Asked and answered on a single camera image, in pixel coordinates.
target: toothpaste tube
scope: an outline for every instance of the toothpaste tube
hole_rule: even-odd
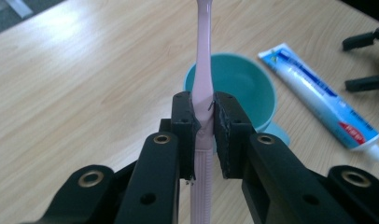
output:
[[[316,117],[352,151],[379,161],[379,133],[309,68],[286,44],[259,57],[294,91]]]

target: pink toothbrush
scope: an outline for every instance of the pink toothbrush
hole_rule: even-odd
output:
[[[192,103],[201,123],[195,141],[196,181],[191,187],[190,222],[210,223],[213,168],[213,82],[210,68],[210,28],[212,0],[198,2],[198,52]]]

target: teal cup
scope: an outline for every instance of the teal cup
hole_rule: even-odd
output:
[[[184,90],[192,91],[194,64],[184,80]],[[287,133],[273,122],[277,99],[268,73],[255,61],[232,53],[211,56],[214,91],[233,95],[247,113],[257,133],[270,133],[289,145]]]

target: wood grain surface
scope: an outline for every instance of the wood grain surface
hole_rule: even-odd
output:
[[[344,90],[347,79],[379,74],[379,42],[341,47],[377,21],[332,0],[215,0],[212,12],[212,52],[258,61],[286,42],[379,131],[379,91]],[[0,223],[39,219],[81,167],[117,171],[138,158],[195,62],[196,20],[195,0],[69,0],[0,34]],[[309,169],[349,164],[379,178],[379,162],[344,149],[270,76],[274,121]],[[240,185],[222,179],[216,156],[212,223],[253,222]],[[180,192],[179,222],[190,223],[190,187]]]

